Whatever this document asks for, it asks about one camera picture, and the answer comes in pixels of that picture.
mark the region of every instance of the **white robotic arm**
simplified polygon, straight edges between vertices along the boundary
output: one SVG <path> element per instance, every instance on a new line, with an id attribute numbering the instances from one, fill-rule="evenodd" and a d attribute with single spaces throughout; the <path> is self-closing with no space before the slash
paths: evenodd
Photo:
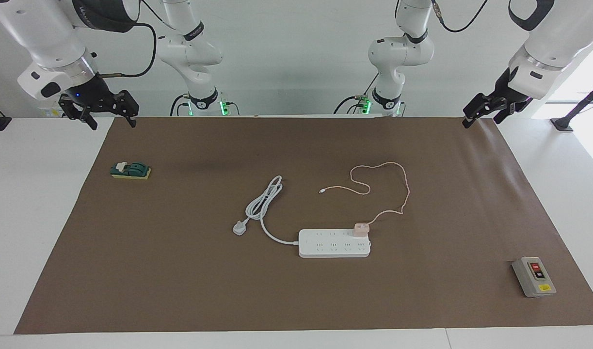
<path id="1" fill-rule="evenodd" d="M 228 109 L 206 66 L 223 60 L 221 51 L 204 36 L 204 24 L 192 1 L 163 0 L 167 22 L 179 34 L 159 37 L 157 54 L 186 82 L 194 115 L 226 115 Z"/>
<path id="2" fill-rule="evenodd" d="M 512 20 L 529 31 L 529 38 L 496 81 L 494 91 L 477 94 L 465 106 L 466 128 L 493 111 L 498 111 L 494 121 L 499 124 L 533 99 L 542 99 L 578 53 L 593 42 L 593 0 L 536 2 L 535 11 L 525 19 L 509 7 Z"/>
<path id="3" fill-rule="evenodd" d="M 402 37 L 386 37 L 369 46 L 369 61 L 378 69 L 376 86 L 368 95 L 376 103 L 374 110 L 394 115 L 399 108 L 405 82 L 402 66 L 426 64 L 434 55 L 434 43 L 428 37 L 427 23 L 432 13 L 430 0 L 402 0 L 396 12 L 396 24 Z"/>
<path id="4" fill-rule="evenodd" d="M 97 123 L 90 112 L 116 113 L 134 127 L 139 105 L 127 91 L 109 91 L 94 56 L 73 29 L 126 32 L 136 22 L 131 11 L 134 6 L 125 6 L 123 0 L 0 0 L 0 22 L 33 61 L 18 78 L 21 87 L 38 100 L 64 92 L 59 104 L 68 118 L 80 119 L 94 130 Z"/>

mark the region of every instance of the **brown surface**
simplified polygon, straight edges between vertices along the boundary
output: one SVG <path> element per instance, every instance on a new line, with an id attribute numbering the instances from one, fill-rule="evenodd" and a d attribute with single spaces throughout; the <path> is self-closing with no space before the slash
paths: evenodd
<path id="1" fill-rule="evenodd" d="M 152 166 L 148 181 L 109 175 Z M 245 206 L 275 175 L 267 226 L 372 226 L 364 259 L 299 258 Z M 523 297 L 510 261 L 540 256 L 558 293 Z M 491 121 L 116 119 L 16 333 L 274 331 L 593 324 L 593 293 Z"/>

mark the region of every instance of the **power outlet socket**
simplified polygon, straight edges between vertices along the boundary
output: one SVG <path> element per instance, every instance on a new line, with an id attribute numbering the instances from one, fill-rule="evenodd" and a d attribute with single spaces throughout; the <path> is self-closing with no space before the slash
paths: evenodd
<path id="1" fill-rule="evenodd" d="M 363 258 L 369 256 L 369 237 L 355 237 L 354 229 L 303 229 L 298 234 L 303 258 Z"/>

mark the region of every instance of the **switch box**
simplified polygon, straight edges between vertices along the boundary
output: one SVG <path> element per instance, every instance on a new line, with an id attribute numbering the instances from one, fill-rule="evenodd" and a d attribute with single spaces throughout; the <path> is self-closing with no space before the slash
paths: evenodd
<path id="1" fill-rule="evenodd" d="M 298 234 L 303 258 L 363 258 L 369 256 L 369 237 L 354 236 L 354 229 L 303 229 Z"/>
<path id="2" fill-rule="evenodd" d="M 538 257 L 523 257 L 512 263 L 514 273 L 527 297 L 551 296 L 557 293 L 553 281 Z"/>

